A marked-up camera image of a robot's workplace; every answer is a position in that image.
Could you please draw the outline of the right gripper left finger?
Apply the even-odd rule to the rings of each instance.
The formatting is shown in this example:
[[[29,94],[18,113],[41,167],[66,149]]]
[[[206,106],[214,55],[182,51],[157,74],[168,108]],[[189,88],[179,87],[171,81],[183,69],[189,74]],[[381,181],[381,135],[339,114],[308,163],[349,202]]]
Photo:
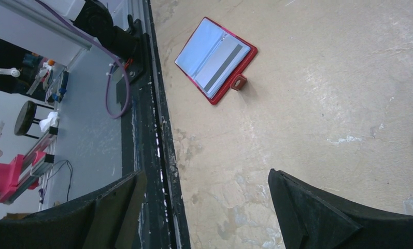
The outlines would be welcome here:
[[[132,248],[144,171],[22,219],[0,220],[0,248]]]

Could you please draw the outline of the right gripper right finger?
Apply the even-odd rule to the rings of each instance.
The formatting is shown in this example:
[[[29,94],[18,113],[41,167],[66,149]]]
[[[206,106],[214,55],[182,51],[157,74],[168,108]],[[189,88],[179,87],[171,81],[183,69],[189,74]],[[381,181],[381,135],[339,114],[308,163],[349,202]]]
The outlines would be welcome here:
[[[271,169],[286,248],[413,248],[413,216],[361,205]]]

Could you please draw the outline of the grey striped card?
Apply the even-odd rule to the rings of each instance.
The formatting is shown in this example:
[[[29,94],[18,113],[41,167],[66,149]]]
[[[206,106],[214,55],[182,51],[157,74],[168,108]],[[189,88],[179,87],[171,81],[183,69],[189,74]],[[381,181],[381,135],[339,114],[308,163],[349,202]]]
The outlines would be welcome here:
[[[194,74],[195,82],[208,98],[216,95],[249,51],[250,47],[234,36],[219,39]]]

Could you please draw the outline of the red card holder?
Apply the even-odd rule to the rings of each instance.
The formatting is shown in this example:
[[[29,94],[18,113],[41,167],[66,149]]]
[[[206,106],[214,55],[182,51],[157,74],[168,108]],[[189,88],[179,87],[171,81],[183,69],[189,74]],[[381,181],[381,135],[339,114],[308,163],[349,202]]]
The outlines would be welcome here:
[[[257,53],[256,46],[204,17],[175,64],[209,103],[216,105],[229,89],[238,91],[245,85],[243,72]]]

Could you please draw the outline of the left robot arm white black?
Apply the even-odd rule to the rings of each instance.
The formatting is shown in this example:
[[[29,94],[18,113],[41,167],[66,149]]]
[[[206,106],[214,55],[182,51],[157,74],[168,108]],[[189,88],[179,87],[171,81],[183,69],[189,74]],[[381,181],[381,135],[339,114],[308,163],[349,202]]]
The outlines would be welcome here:
[[[37,1],[71,32],[99,47],[114,61],[130,84],[146,70],[146,35],[141,21],[127,15],[129,27],[114,24],[108,8],[101,1]]]

